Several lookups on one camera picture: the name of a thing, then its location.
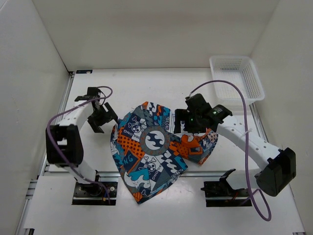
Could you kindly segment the white plastic basket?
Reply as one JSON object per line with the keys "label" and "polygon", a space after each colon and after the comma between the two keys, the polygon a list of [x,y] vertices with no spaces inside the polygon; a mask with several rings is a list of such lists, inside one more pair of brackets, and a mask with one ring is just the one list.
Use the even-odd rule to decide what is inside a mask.
{"label": "white plastic basket", "polygon": [[[234,84],[242,93],[246,105],[265,98],[263,86],[256,67],[247,56],[215,55],[210,57],[210,68],[213,80],[223,80]],[[242,105],[238,92],[232,86],[214,83],[215,93],[220,103],[226,106]]]}

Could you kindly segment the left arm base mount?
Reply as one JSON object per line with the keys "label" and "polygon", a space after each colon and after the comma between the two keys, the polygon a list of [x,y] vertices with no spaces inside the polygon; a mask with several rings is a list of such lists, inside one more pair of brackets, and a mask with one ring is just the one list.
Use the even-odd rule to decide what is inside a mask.
{"label": "left arm base mount", "polygon": [[101,182],[109,194],[102,186],[90,183],[75,182],[72,204],[81,206],[115,206],[118,188],[117,172],[99,172],[96,180]]}

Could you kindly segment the aluminium frame rail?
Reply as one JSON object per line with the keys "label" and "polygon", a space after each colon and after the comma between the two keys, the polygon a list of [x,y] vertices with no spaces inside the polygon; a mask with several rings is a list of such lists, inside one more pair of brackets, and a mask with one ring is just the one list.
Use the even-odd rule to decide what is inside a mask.
{"label": "aluminium frame rail", "polygon": [[[225,171],[185,171],[183,177],[221,177],[225,174]],[[46,171],[44,176],[71,176],[70,173],[66,171]],[[112,178],[119,177],[118,172],[100,172],[99,176],[102,178]]]}

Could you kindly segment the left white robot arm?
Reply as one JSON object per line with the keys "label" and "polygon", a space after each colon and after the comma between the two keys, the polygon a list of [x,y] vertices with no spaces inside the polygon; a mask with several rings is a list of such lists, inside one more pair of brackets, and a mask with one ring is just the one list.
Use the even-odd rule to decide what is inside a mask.
{"label": "left white robot arm", "polygon": [[88,123],[94,133],[103,134],[104,124],[118,122],[117,114],[106,102],[112,93],[109,86],[88,87],[87,94],[76,97],[73,107],[52,117],[45,130],[48,162],[68,171],[78,183],[86,184],[92,196],[99,195],[103,185],[97,179],[97,171],[84,161],[80,130]]}

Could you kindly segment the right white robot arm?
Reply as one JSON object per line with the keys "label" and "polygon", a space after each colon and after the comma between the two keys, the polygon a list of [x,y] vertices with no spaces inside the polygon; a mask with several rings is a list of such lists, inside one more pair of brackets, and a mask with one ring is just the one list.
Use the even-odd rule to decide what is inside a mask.
{"label": "right white robot arm", "polygon": [[248,133],[232,112],[223,105],[211,107],[201,94],[186,98],[186,109],[175,110],[175,133],[203,133],[212,130],[242,149],[260,168],[256,184],[265,194],[275,197],[296,176],[296,154],[280,149],[261,137]]}

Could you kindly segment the colourful patterned shorts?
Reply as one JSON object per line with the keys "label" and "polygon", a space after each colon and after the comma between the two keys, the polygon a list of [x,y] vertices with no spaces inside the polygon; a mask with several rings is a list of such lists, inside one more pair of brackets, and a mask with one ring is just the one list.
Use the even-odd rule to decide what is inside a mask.
{"label": "colourful patterned shorts", "polygon": [[113,127],[111,152],[120,176],[138,204],[170,187],[188,168],[202,165],[213,152],[218,134],[211,129],[174,133],[175,113],[144,102]]}

